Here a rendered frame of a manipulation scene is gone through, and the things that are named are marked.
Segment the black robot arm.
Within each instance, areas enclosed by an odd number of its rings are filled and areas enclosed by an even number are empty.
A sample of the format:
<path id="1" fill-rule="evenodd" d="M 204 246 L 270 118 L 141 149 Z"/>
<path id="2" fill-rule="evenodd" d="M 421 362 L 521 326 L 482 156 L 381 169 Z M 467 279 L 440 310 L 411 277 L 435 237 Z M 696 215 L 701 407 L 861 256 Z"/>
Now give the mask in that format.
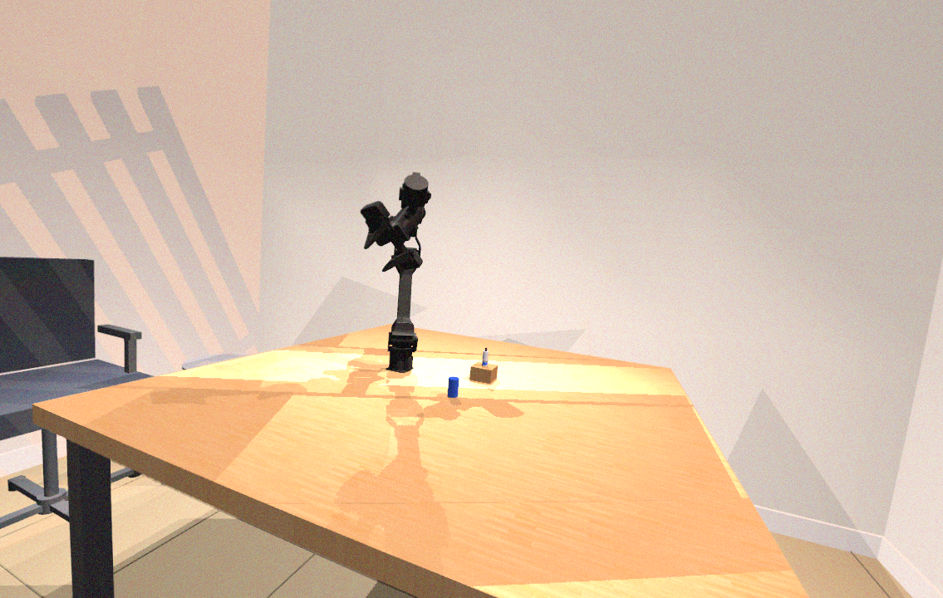
<path id="1" fill-rule="evenodd" d="M 400 187 L 401 209 L 413 214 L 418 224 L 425 216 L 425 204 L 432 198 L 432 193 L 428 190 L 428 184 L 428 180 L 423 175 L 413 173 L 406 175 L 404 183 Z M 390 241 L 386 233 L 383 232 L 376 239 L 376 243 L 379 246 L 384 246 L 385 243 L 390 243 Z M 395 268 L 400 275 L 398 307 L 396 308 L 396 321 L 391 326 L 388 337 L 389 367 L 386 370 L 404 374 L 404 372 L 414 369 L 413 352 L 417 351 L 418 343 L 415 327 L 410 320 L 411 285 L 413 285 L 415 268 L 405 270 L 400 265 L 396 265 Z"/>

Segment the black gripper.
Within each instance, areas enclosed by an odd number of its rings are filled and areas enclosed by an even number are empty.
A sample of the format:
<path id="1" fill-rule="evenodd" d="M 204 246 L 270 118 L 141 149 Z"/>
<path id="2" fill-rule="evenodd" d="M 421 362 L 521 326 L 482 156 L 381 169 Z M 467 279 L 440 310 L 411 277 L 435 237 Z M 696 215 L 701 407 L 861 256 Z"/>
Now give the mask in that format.
<path id="1" fill-rule="evenodd" d="M 423 260 L 420 255 L 415 252 L 415 249 L 408 250 L 404 245 L 405 241 L 410 241 L 410 235 L 418 228 L 417 220 L 415 220 L 413 214 L 402 209 L 394 216 L 394 219 L 389 221 L 390 214 L 381 201 L 370 202 L 360 209 L 360 213 L 366 220 L 368 227 L 364 249 L 375 243 L 376 239 L 384 232 L 398 251 L 396 255 L 391 255 L 391 260 L 381 269 L 382 272 L 386 272 L 386 270 L 396 265 L 400 265 L 405 270 L 421 266 Z"/>

